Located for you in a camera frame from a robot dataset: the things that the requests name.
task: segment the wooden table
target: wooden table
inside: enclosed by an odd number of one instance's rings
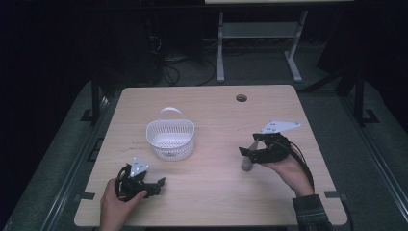
[[[246,102],[236,96],[244,94]],[[146,126],[165,107],[175,107],[195,125],[195,148],[180,162],[157,158]],[[312,171],[330,221],[346,223],[339,198],[306,115],[292,86],[180,87],[126,89],[112,118],[86,187],[75,223],[99,225],[99,201],[107,182],[134,157],[148,163],[145,182],[166,183],[160,195],[144,199],[129,217],[133,226],[283,226],[296,225],[294,193],[272,170],[254,165],[241,170],[239,147],[253,143],[271,120],[299,122],[282,134],[298,145]]]

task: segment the white basket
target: white basket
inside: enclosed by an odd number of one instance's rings
[[[182,119],[162,119],[167,111],[179,113]],[[186,120],[180,110],[164,108],[159,113],[159,120],[147,125],[146,137],[159,158],[181,161],[188,158],[194,148],[194,124]]]

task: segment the finger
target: finger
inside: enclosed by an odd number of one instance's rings
[[[127,203],[130,204],[131,207],[135,207],[141,200],[144,199],[146,195],[147,195],[147,191],[141,191],[138,194],[136,194],[135,197],[133,197]]]
[[[106,184],[105,191],[103,192],[103,195],[102,195],[102,198],[101,198],[101,203],[102,203],[102,201],[105,200],[106,195],[108,194],[111,181],[112,180],[108,181],[108,183]]]

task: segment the hand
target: hand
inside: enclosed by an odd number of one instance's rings
[[[101,198],[100,229],[101,231],[120,230],[136,205],[147,195],[147,191],[139,192],[128,202],[117,199],[115,180],[108,182]]]
[[[276,171],[297,197],[315,194],[305,172],[292,155],[277,163],[263,163],[261,165]]]

